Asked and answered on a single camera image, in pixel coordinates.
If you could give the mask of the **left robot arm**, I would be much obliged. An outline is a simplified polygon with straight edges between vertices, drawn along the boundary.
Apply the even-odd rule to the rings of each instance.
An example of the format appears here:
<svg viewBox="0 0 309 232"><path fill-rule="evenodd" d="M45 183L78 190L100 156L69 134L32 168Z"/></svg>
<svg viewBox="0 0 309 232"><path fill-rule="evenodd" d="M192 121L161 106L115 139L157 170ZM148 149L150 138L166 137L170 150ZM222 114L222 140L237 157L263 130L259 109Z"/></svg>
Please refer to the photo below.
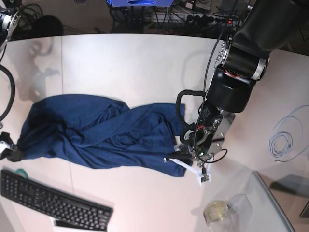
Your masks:
<svg viewBox="0 0 309 232"><path fill-rule="evenodd" d="M166 161L215 162L237 113L241 113L253 87L264 76L273 50L284 46L309 17L306 0L258 0L240 28L222 43L209 87L183 90L176 100L180 110L185 95L202 97L198 119L184 124L181 143Z"/></svg>

